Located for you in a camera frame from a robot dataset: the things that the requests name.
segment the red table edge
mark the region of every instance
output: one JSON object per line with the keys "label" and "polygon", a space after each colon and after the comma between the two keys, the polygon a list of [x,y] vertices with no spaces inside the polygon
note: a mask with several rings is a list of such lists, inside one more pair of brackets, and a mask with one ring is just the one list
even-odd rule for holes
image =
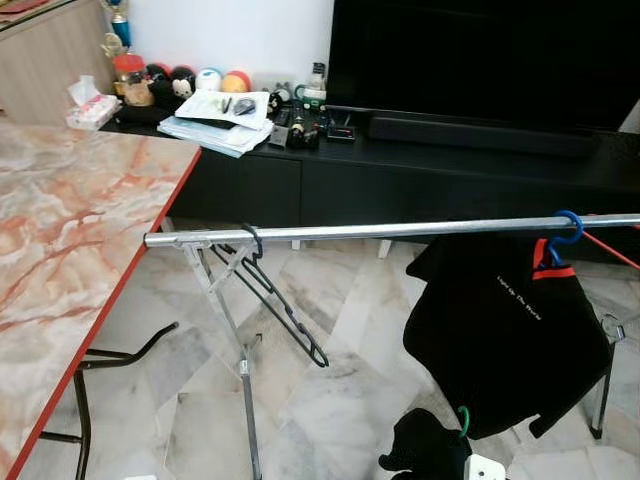
{"label": "red table edge", "polygon": [[[184,183],[187,181],[187,178],[189,178],[189,175],[191,175],[193,168],[196,166],[196,163],[198,163],[200,155],[202,155],[202,148],[199,148],[196,154],[193,156],[191,163],[189,164],[184,174],[176,184],[176,188],[173,190],[173,193],[167,200],[167,203],[165,203],[164,207],[162,207],[162,210],[160,210],[160,213],[158,214],[158,218],[156,218],[156,221],[153,223],[151,227],[151,232],[155,232],[158,230],[158,228],[160,228],[160,224],[162,223],[162,220],[164,220],[164,217],[167,215],[167,212],[171,208],[171,205],[173,205],[173,202],[178,196],[178,193],[180,193],[180,190],[184,186]],[[51,395],[51,398],[49,398],[49,401],[45,405],[44,410],[40,415],[40,418],[38,418],[38,420],[36,421],[36,424],[34,425],[33,430],[31,430],[29,437],[27,438],[26,442],[22,446],[22,450],[20,450],[20,453],[16,457],[16,460],[13,462],[13,465],[11,466],[9,473],[7,474],[6,480],[16,480],[18,478],[18,475],[20,474],[22,467],[24,467],[24,464],[27,462],[27,459],[31,454],[31,450],[33,450],[33,447],[35,446],[36,441],[40,436],[40,432],[42,432],[45,425],[47,424],[47,421],[51,417],[53,410],[55,409],[56,405],[60,401],[60,397],[62,397],[62,394],[64,393],[65,388],[67,388],[67,385],[73,378],[73,374],[78,368],[78,365],[84,358],[86,351],[91,346],[91,343],[93,342],[96,335],[100,331],[100,327],[102,327],[102,324],[104,323],[105,319],[109,315],[109,312],[113,308],[113,305],[116,303],[116,300],[120,296],[122,289],[124,288],[125,284],[129,280],[129,277],[131,277],[131,275],[133,274],[133,271],[135,270],[135,268],[138,266],[138,262],[142,258],[142,255],[144,255],[144,253],[147,250],[148,250],[148,247],[144,244],[144,241],[143,241],[142,245],[140,245],[140,248],[138,248],[138,251],[133,256],[131,263],[129,263],[129,266],[122,274],[120,281],[117,283],[117,285],[113,289],[113,292],[111,292],[111,295],[109,296],[106,303],[104,304],[104,307],[102,307],[102,310],[98,314],[96,321],[94,322],[93,326],[89,330],[89,333],[87,334],[84,341],[80,345],[78,352],[76,353],[75,357],[73,357],[73,360],[71,361],[71,363],[69,364],[69,367],[67,368],[64,375],[62,376],[62,379],[58,383],[58,386],[53,391],[53,395]]]}

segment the trophy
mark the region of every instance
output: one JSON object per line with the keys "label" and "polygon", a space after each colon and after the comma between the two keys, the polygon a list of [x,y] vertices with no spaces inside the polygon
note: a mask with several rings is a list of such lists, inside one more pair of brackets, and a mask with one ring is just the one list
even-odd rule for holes
{"label": "trophy", "polygon": [[131,46],[131,34],[129,33],[129,21],[127,20],[127,7],[129,0],[100,0],[105,10],[111,12],[111,26],[125,47]]}

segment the marble-patterned table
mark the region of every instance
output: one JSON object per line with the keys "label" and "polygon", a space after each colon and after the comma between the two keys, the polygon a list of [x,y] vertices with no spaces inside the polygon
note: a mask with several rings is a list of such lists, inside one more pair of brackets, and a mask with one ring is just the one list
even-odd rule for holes
{"label": "marble-patterned table", "polygon": [[0,479],[18,476],[198,156],[177,140],[0,124]]}

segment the tv screen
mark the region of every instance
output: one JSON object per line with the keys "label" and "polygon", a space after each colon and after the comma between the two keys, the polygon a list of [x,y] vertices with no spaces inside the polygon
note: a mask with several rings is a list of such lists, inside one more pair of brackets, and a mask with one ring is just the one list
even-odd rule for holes
{"label": "tv screen", "polygon": [[327,103],[616,130],[639,22],[640,0],[335,0]]}

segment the marble floor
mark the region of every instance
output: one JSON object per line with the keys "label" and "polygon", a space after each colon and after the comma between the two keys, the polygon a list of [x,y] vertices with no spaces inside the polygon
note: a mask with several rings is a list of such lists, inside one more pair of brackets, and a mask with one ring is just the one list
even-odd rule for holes
{"label": "marble floor", "polygon": [[[424,287],[404,269],[423,246],[396,242],[379,260],[378,243],[307,242],[300,251],[266,245],[263,268],[323,345],[330,368],[313,365],[237,279],[226,286],[242,337],[263,334],[252,376],[266,480],[390,479],[377,458],[390,450],[404,412],[423,407],[458,426],[431,376],[402,347]],[[592,392],[538,440],[523,422],[473,442],[476,453],[507,466],[511,480],[640,478],[640,276],[625,267],[575,266],[598,315],[614,315],[628,336],[615,356],[605,435],[595,441],[587,427]],[[235,355],[180,251],[144,256],[94,346],[135,351],[174,321],[180,328],[140,362],[85,374],[93,422],[88,479],[251,478]],[[79,432],[72,389],[47,429]],[[40,440],[20,478],[73,478],[77,451]]]}

